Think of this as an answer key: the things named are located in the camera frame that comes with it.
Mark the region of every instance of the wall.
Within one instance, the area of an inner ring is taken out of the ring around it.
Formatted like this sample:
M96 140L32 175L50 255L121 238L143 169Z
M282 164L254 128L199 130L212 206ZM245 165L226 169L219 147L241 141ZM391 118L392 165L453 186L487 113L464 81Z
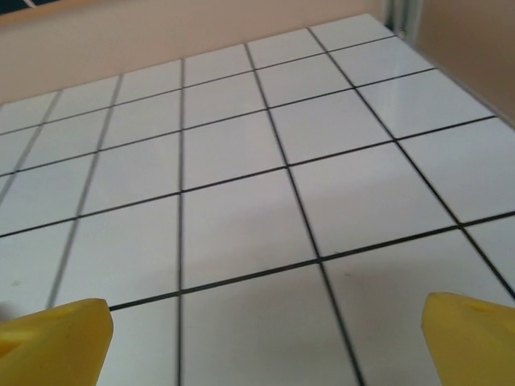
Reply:
M426 0L419 49L515 122L515 2Z
M0 103L381 12L378 0L69 1L93 4L3 27L0 19Z

